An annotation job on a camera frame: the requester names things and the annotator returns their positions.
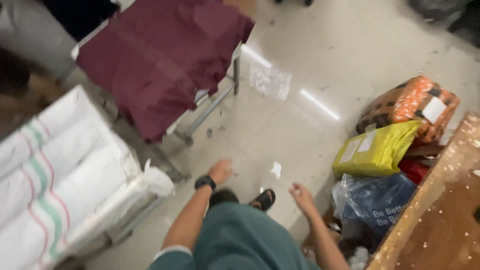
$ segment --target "foot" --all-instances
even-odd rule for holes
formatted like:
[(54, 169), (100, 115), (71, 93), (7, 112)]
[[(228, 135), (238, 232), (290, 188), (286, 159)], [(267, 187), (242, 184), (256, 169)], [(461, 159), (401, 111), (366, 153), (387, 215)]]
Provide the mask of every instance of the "foot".
[(250, 205), (259, 209), (260, 211), (266, 212), (272, 207), (274, 202), (275, 192), (273, 192), (271, 189), (267, 189), (257, 196), (257, 198), (251, 201)]

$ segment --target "hand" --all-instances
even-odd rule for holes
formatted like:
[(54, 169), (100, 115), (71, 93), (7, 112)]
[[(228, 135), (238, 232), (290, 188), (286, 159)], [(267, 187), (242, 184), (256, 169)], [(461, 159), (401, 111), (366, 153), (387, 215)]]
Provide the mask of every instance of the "hand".
[(218, 185), (225, 182), (232, 175), (232, 172), (232, 159), (222, 159), (210, 168), (208, 176)]
[(293, 183), (292, 187), (288, 189), (290, 194), (292, 194), (295, 203), (303, 212), (304, 215), (309, 216), (317, 212), (315, 204), (313, 203), (313, 197), (310, 191), (307, 190), (301, 184)]

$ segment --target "wooden table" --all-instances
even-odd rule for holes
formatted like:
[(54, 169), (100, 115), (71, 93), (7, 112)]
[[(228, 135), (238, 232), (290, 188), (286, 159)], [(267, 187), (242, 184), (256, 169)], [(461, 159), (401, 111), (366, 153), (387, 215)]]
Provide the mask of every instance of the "wooden table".
[(467, 112), (367, 270), (480, 269), (480, 115)]

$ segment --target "blue plastic bag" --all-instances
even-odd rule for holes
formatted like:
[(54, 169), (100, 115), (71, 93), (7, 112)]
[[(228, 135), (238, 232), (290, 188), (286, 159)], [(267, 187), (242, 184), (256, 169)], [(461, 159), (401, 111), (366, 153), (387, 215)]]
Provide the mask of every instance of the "blue plastic bag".
[(381, 241), (416, 188), (403, 172), (358, 178), (344, 174), (332, 190), (334, 215), (365, 223)]

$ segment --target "maroon cloth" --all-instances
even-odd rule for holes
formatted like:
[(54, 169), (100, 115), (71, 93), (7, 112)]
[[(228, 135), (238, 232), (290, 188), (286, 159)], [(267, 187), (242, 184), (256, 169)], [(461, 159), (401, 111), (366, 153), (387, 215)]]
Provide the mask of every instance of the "maroon cloth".
[(81, 46), (76, 61), (145, 141), (161, 141), (196, 108), (197, 89), (218, 91), (253, 26), (221, 0), (137, 0)]

